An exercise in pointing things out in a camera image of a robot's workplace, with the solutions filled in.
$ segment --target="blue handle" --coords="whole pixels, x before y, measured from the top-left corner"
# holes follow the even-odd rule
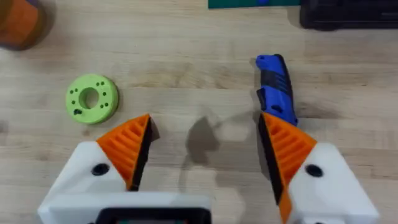
[[[261,109],[297,126],[292,84],[284,58],[281,55],[259,55],[256,65],[261,70],[261,89],[257,91]]]

